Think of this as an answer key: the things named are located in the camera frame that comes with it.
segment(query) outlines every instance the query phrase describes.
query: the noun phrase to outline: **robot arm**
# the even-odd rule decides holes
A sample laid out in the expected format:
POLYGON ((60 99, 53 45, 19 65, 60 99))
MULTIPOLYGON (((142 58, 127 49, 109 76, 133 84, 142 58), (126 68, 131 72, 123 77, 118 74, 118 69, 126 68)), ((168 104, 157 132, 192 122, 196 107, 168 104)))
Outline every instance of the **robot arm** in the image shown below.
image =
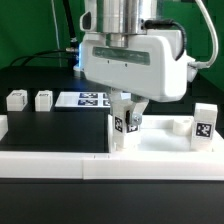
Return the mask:
MULTIPOLYGON (((196 2, 204 13, 201 0, 196 2)), ((197 69, 209 67, 217 56, 217 37, 210 25, 215 44, 211 60, 195 62, 189 57, 184 29, 173 20, 161 20, 162 3, 85 0, 86 13, 80 20, 86 32, 80 48, 80 68, 88 80, 111 88, 108 95, 114 131, 122 136, 139 130, 149 100, 180 100, 197 69), (179 30, 170 30, 170 26, 179 30), (131 99, 119 99, 118 90, 130 92, 131 99)), ((124 138, 118 142, 125 145, 124 138)))

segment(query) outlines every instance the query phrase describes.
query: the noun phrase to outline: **metal cylinder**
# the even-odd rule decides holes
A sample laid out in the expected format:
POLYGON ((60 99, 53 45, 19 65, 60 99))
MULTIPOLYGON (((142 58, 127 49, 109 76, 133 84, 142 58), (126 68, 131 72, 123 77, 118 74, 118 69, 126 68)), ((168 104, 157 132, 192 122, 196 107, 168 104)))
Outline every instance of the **metal cylinder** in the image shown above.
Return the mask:
POLYGON ((141 21, 161 14, 161 0, 97 0, 97 31, 113 34, 144 34, 141 21))

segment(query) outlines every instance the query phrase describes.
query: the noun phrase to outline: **black square pattern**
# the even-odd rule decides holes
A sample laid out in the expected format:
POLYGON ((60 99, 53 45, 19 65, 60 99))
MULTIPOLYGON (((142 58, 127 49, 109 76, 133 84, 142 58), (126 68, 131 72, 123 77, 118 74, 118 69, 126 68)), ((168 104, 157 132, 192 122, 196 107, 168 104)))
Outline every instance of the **black square pattern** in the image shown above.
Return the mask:
POLYGON ((212 125, 207 123, 196 124, 196 136, 203 138, 211 138, 212 125))
POLYGON ((121 133, 123 132, 123 121, 118 117, 115 117, 115 129, 121 133))

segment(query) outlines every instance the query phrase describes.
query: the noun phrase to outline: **white base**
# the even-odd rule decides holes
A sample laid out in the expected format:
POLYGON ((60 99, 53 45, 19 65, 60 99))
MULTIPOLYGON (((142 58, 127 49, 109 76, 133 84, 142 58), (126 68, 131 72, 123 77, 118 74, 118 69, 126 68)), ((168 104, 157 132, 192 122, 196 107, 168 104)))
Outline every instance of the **white base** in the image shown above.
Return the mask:
POLYGON ((1 151, 0 177, 224 180, 224 140, 215 132, 214 152, 191 152, 189 137, 175 138, 171 134, 169 125, 173 118, 144 116, 142 148, 140 146, 140 151, 131 153, 1 151), (154 139, 157 134, 160 134, 160 141, 154 139))

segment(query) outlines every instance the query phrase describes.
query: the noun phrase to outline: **green wall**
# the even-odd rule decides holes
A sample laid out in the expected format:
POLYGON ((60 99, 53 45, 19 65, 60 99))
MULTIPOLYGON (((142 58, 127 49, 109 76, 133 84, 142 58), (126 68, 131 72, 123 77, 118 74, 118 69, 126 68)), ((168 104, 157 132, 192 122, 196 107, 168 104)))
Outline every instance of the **green wall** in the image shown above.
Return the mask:
MULTIPOLYGON (((73 19, 78 21, 84 6, 78 0, 70 2, 73 19)), ((62 0, 55 0, 55 8, 61 48, 65 48, 69 46, 69 34, 62 0)), ((54 49, 57 44, 50 0, 0 0, 0 68, 17 57, 54 49)), ((36 59, 30 65, 49 65, 51 61, 36 59)))
MULTIPOLYGON (((70 0, 75 27, 84 11, 84 0, 70 0)), ((220 51, 210 69, 201 70, 207 79, 224 90, 223 0, 207 0, 206 6, 217 29, 220 51)), ((62 0, 55 0, 61 48, 69 46, 69 35, 62 0)), ((180 22, 188 35, 188 54, 198 60, 211 55, 211 38, 195 3, 165 2, 164 15, 180 22)), ((81 41, 82 33, 78 32, 81 41)), ((0 0, 0 68, 24 55, 56 49, 55 28, 50 0, 0 0)), ((36 59, 30 65, 59 66, 58 61, 36 59)))

